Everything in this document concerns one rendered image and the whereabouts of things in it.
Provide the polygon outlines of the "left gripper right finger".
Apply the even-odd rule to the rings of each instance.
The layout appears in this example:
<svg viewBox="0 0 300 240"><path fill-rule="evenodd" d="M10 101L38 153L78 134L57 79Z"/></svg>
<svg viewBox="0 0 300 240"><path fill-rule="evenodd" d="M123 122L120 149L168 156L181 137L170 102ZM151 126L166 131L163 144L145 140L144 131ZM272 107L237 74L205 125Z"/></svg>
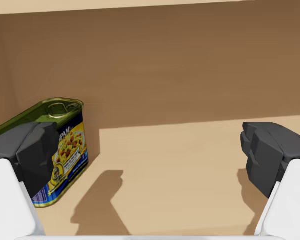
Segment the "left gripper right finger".
<svg viewBox="0 0 300 240"><path fill-rule="evenodd" d="M300 237L300 135L273 122L244 122L250 182L268 199L256 236Z"/></svg>

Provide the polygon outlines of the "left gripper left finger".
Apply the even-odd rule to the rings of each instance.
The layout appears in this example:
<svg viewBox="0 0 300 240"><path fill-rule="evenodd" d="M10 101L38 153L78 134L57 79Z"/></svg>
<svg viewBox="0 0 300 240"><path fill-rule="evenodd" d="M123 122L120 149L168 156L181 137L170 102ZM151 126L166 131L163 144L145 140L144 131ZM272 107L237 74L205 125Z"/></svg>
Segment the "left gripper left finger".
<svg viewBox="0 0 300 240"><path fill-rule="evenodd" d="M55 122L29 122L0 136L0 237L43 236L32 198L51 180Z"/></svg>

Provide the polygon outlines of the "green and blue rectangular can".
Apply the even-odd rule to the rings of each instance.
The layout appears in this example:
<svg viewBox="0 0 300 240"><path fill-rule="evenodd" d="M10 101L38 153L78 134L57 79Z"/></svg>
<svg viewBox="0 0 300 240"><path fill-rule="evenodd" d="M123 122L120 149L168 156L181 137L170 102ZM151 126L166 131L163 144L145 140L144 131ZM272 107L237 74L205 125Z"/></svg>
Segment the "green and blue rectangular can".
<svg viewBox="0 0 300 240"><path fill-rule="evenodd" d="M0 125L0 135L29 122L55 122L59 133L57 152L52 156L50 182L33 198L36 208L56 203L84 172L89 163L83 120L84 103L69 98L50 98L28 108Z"/></svg>

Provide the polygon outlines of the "pale wooden shelf unit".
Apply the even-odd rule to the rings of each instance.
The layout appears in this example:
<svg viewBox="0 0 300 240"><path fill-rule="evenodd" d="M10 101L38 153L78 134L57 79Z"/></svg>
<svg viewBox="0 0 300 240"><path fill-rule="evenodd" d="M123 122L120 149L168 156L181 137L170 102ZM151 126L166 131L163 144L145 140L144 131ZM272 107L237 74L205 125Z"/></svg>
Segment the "pale wooden shelf unit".
<svg viewBox="0 0 300 240"><path fill-rule="evenodd" d="M89 164L48 236L254 234L243 122L300 135L300 0L0 15L0 125L84 102Z"/></svg>

